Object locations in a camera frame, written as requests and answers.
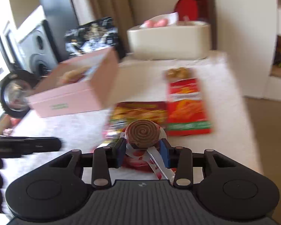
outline red snack box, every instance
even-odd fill
[[[179,80],[169,84],[168,136],[185,136],[211,132],[198,89],[196,78]]]

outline white tablecloth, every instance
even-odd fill
[[[63,140],[60,152],[38,153],[20,159],[6,159],[2,174],[9,184],[17,177],[43,165],[71,149],[89,152],[103,142],[102,128],[108,120],[112,106],[120,101],[165,101],[167,84],[163,71],[173,67],[194,67],[200,81],[208,116],[212,122],[211,134],[169,137],[172,146],[184,146],[193,152],[215,149],[226,156],[262,172],[258,149],[251,123],[236,80],[226,62],[225,53],[211,51],[210,56],[198,61],[138,61],[127,57],[120,64],[105,110],[72,115],[39,118],[30,111],[15,128],[14,136],[49,137]],[[130,169],[111,170],[112,180],[155,179]],[[200,179],[195,172],[195,180]],[[91,168],[85,169],[83,180],[90,182]]]

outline pink box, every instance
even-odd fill
[[[113,48],[68,59],[35,87],[32,95],[27,97],[29,106],[42,118],[101,110],[105,108],[117,75],[118,63],[119,58]],[[87,65],[94,65],[89,79],[58,86],[65,72]]]

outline food packaging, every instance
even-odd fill
[[[124,165],[140,170],[148,168],[158,179],[168,179],[173,183],[176,169],[165,167],[159,149],[159,140],[167,139],[163,128],[152,121],[139,119],[128,125],[120,135],[127,140]]]
[[[110,115],[110,120],[103,132],[105,141],[100,145],[115,144],[120,137],[124,137],[126,127],[138,119],[147,119],[161,128],[161,138],[166,138],[164,131],[167,119],[167,106],[165,102],[120,102]],[[140,171],[152,172],[148,163],[142,160],[145,153],[141,149],[128,152],[124,157],[123,167],[133,168]]]
[[[191,78],[183,79],[182,72],[185,73],[185,77]],[[165,72],[168,81],[168,136],[211,132],[198,79],[194,75],[194,71],[188,68],[170,69]]]
[[[117,75],[119,58],[112,47],[60,63],[27,97],[42,117],[101,110]],[[92,70],[76,83],[60,85],[64,73],[90,65]]]
[[[73,28],[65,34],[66,50],[70,56],[81,56],[85,53],[114,47],[120,59],[125,57],[125,49],[111,17]]]

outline lollipop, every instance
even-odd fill
[[[125,131],[126,139],[133,148],[149,148],[154,146],[160,138],[159,127],[149,120],[132,122]]]

